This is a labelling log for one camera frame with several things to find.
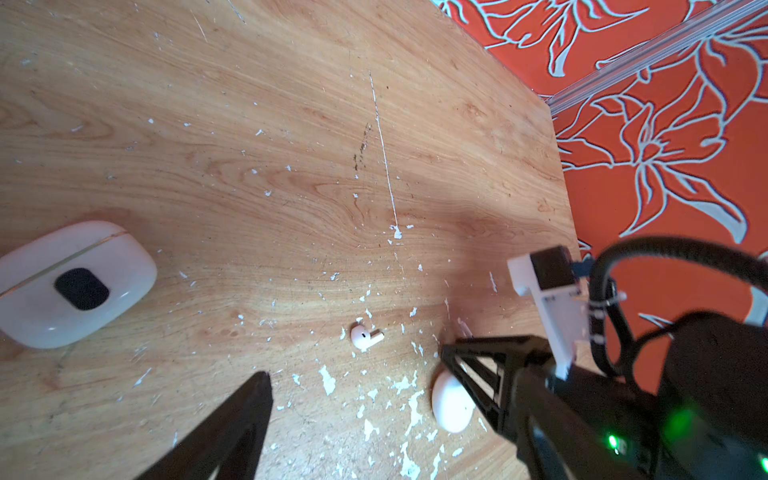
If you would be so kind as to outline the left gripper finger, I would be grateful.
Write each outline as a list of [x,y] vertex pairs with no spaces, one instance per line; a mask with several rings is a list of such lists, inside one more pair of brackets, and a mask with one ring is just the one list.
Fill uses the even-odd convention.
[[253,479],[273,394],[267,372],[254,373],[141,479]]

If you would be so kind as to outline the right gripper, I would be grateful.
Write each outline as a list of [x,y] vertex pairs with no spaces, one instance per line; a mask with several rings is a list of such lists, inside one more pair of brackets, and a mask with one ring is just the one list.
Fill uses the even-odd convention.
[[441,360],[533,479],[654,479],[655,398],[576,368],[560,380],[539,336],[458,339]]

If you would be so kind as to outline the white earbud charging case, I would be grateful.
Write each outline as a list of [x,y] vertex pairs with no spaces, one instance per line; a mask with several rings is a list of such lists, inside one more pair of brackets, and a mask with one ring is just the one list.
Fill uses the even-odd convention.
[[30,348],[67,346],[125,313],[156,278],[155,261],[124,228],[69,225],[1,257],[1,331]]

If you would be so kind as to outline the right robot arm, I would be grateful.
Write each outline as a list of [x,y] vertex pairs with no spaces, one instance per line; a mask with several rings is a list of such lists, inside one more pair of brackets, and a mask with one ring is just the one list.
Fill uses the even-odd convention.
[[508,263],[545,335],[459,339],[443,365],[534,479],[765,478],[766,329],[699,310],[635,336],[611,273],[639,257],[767,287],[763,260],[702,240],[640,237],[583,261],[555,246]]

